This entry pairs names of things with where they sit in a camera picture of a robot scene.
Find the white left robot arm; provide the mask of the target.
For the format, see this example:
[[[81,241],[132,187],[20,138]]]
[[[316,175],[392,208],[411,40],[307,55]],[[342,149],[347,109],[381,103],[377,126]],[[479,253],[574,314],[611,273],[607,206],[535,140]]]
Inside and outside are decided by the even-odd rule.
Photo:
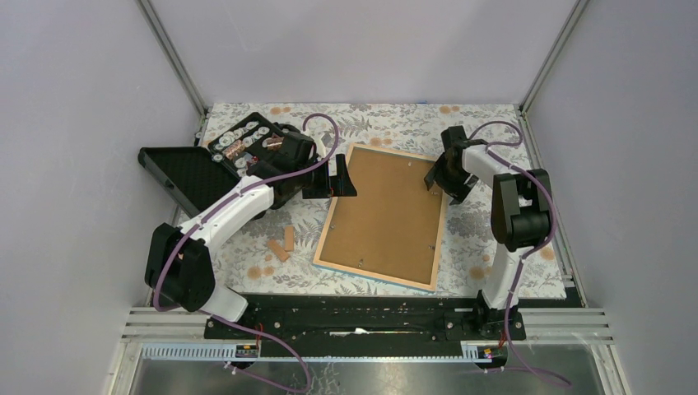
[[[248,301],[240,293],[217,282],[212,255],[247,223],[279,203],[288,188],[299,189],[304,199],[355,197],[347,158],[334,148],[316,158],[302,153],[310,164],[290,173],[270,173],[259,160],[223,197],[180,227],[158,226],[152,235],[145,282],[153,290],[158,311],[181,307],[224,321],[237,338],[255,327]]]

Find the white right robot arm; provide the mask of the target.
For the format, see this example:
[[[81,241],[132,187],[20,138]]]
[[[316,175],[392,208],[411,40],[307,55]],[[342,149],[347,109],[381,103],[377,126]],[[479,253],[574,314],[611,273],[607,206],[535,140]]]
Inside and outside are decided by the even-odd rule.
[[[495,259],[467,321],[479,337],[492,339],[514,324],[526,259],[556,232],[550,177],[544,169],[524,170],[506,160],[496,153],[497,142],[467,135],[462,126],[446,128],[440,137],[444,151],[426,174],[426,187],[439,186],[454,205],[479,182],[491,188]]]

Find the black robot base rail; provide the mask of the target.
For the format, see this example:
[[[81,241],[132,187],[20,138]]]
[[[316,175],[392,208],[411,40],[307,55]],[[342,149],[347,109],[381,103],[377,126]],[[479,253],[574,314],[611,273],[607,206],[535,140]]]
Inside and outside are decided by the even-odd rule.
[[[273,335],[303,357],[455,357],[462,343],[492,349],[525,339],[517,310],[504,326],[503,312],[489,311],[480,297],[247,296],[237,328],[210,318],[207,340],[250,341],[265,357],[287,356]]]

